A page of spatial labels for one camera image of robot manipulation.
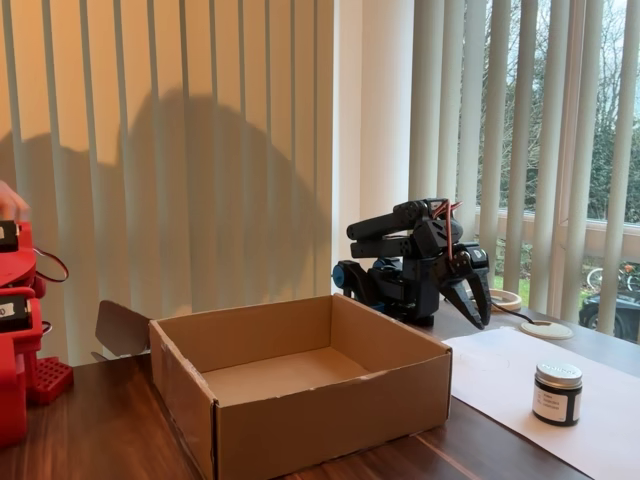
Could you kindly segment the person's hand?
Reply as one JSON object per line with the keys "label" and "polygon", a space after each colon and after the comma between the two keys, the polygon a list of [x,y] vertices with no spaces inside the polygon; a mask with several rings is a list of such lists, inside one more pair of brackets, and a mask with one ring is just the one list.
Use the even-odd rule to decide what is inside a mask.
{"label": "person's hand", "polygon": [[30,207],[6,182],[0,181],[0,214],[2,220],[26,221]]}

